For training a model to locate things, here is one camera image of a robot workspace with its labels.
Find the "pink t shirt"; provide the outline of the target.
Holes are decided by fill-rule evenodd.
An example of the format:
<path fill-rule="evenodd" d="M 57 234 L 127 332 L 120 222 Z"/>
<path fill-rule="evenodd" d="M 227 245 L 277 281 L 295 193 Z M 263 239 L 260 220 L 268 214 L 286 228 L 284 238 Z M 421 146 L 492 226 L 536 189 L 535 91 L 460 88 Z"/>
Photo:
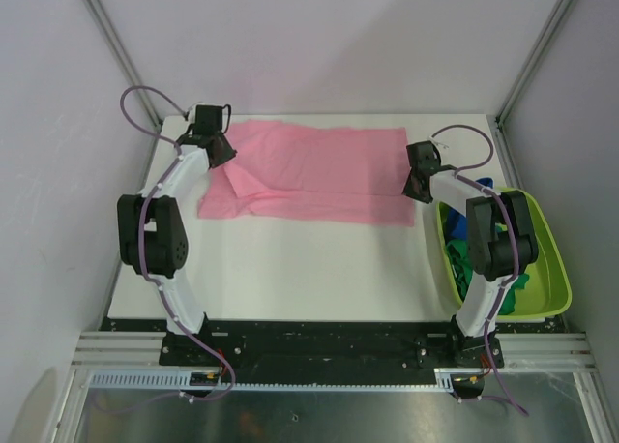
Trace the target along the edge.
<path fill-rule="evenodd" d="M 197 215 L 411 226 L 404 128 L 320 129 L 282 121 L 232 125 L 236 157 L 212 170 Z"/>

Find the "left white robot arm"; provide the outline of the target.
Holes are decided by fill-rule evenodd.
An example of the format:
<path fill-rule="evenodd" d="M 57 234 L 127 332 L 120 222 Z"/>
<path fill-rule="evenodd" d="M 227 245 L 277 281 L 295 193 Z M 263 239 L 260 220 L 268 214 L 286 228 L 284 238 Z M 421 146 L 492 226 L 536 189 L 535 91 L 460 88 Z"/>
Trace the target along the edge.
<path fill-rule="evenodd" d="M 208 181 L 211 169 L 236 157 L 226 137 L 231 113 L 229 104 L 192 108 L 186 130 L 173 142 L 175 156 L 162 176 L 153 186 L 138 194 L 123 194 L 117 201 L 121 260 L 156 287 L 167 330 L 185 335 L 179 351 L 196 366 L 212 358 L 214 343 L 200 333 L 207 316 L 195 301 L 185 270 L 190 244 L 180 204 L 200 181 Z"/>

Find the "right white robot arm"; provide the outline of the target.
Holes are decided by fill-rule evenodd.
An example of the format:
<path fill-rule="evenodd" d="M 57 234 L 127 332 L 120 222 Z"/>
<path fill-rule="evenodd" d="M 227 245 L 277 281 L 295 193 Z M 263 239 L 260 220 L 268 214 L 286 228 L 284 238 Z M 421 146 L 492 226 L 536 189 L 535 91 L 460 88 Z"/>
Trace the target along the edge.
<path fill-rule="evenodd" d="M 461 334 L 448 339 L 446 354 L 458 367 L 481 355 L 481 338 L 494 329 L 506 291 L 539 255 L 527 198 L 518 190 L 497 192 L 443 165 L 430 141 L 406 147 L 410 172 L 403 194 L 423 203 L 439 201 L 466 219 L 467 254 L 473 269 L 455 315 Z"/>

